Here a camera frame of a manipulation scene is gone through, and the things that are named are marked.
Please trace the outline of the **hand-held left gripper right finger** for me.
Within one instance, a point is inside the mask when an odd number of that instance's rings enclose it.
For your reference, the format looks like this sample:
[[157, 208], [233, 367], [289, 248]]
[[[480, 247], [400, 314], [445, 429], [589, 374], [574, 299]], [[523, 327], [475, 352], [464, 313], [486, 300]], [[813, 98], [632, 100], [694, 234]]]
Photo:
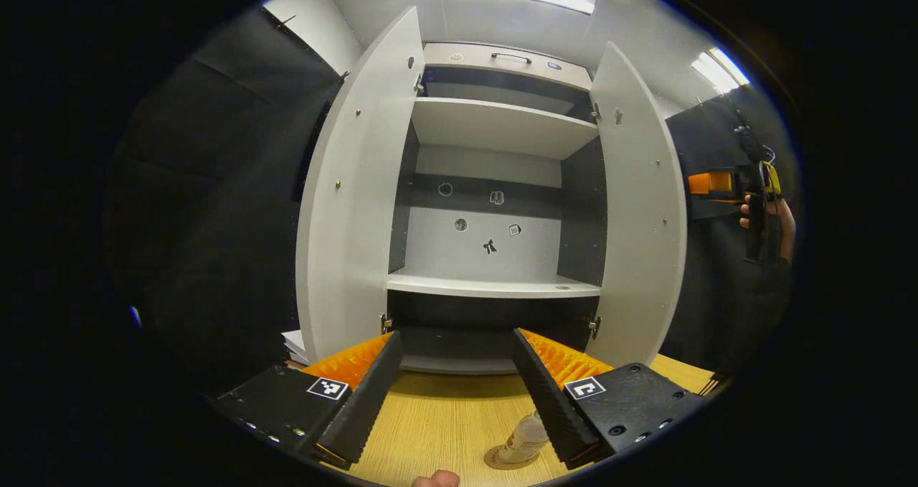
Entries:
[[663, 437], [707, 402], [642, 363], [608, 366], [524, 328], [514, 330], [512, 359], [570, 470]]

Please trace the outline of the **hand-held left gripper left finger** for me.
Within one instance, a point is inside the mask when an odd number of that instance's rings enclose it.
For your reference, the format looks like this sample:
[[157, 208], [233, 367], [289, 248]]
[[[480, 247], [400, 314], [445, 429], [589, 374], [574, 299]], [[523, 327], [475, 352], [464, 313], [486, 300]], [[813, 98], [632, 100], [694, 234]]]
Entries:
[[361, 460], [402, 357], [400, 332], [388, 331], [311, 366], [269, 367], [212, 405], [286, 455], [347, 471]]

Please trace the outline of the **clear plastic bottle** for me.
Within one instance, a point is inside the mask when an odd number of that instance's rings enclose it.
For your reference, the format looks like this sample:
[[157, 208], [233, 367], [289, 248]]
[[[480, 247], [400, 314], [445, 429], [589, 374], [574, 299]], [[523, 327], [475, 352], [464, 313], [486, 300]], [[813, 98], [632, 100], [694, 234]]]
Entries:
[[513, 449], [532, 451], [541, 449], [542, 451], [542, 448], [548, 443], [548, 432], [542, 422], [540, 412], [535, 410], [518, 422], [503, 444]]

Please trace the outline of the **white cabinet door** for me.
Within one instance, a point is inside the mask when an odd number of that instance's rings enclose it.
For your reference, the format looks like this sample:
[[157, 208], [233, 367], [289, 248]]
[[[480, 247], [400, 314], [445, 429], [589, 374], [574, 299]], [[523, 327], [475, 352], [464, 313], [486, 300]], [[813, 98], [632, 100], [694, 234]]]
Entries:
[[411, 6], [365, 50], [319, 132], [295, 239], [309, 364], [380, 334], [404, 140], [424, 68]]
[[649, 365], [674, 318], [686, 264], [686, 194], [668, 124], [645, 80], [608, 42], [592, 81], [607, 192], [597, 317], [587, 353]]

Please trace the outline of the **round wooden coaster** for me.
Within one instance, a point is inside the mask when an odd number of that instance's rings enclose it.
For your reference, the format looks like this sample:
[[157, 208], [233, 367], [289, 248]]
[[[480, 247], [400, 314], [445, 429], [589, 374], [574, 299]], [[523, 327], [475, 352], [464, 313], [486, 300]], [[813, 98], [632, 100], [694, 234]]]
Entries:
[[502, 444], [489, 448], [484, 454], [483, 460], [488, 467], [510, 471], [528, 467], [534, 461], [537, 461], [540, 455], [541, 449], [535, 449], [535, 451], [519, 450]]

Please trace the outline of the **white and grey cabinet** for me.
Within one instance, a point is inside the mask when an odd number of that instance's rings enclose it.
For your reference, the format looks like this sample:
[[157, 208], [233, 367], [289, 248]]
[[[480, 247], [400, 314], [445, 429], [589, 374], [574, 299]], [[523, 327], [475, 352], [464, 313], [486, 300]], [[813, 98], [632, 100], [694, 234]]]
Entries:
[[[523, 55], [492, 59], [492, 52]], [[425, 95], [590, 117], [586, 67], [521, 48], [427, 42]], [[563, 277], [601, 287], [607, 192], [599, 137], [560, 161], [420, 143], [410, 120], [394, 208], [389, 274], [511, 281]], [[387, 290], [404, 369], [512, 374], [512, 333], [524, 328], [578, 351], [599, 297], [466, 298]]]

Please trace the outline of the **white cabinet shelf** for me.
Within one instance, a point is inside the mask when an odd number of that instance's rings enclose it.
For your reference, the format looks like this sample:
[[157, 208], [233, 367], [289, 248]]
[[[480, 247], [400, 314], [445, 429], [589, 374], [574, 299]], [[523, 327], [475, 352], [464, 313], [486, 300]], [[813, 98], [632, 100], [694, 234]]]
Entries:
[[388, 275], [390, 291], [466, 298], [588, 298], [599, 297], [601, 288], [555, 277], [511, 281], [452, 279], [393, 273]]
[[591, 122], [473, 99], [417, 98], [411, 121], [422, 144], [560, 161], [599, 137], [599, 128]]

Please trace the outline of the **black backdrop cloth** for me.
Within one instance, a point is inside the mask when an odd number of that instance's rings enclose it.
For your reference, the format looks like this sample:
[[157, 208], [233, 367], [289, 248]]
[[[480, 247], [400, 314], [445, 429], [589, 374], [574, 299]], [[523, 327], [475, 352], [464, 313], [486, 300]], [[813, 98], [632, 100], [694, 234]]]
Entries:
[[686, 268], [663, 355], [724, 378], [734, 376], [783, 317], [792, 290], [791, 264], [745, 259], [747, 229], [740, 204], [689, 195], [686, 177], [732, 172], [749, 163], [734, 129], [747, 125], [773, 151], [782, 195], [796, 222], [805, 200], [800, 164], [784, 118], [768, 95], [744, 85], [668, 119], [686, 189]]
[[104, 208], [115, 285], [206, 395], [285, 360], [303, 189], [341, 86], [255, 7], [154, 86], [118, 143]]

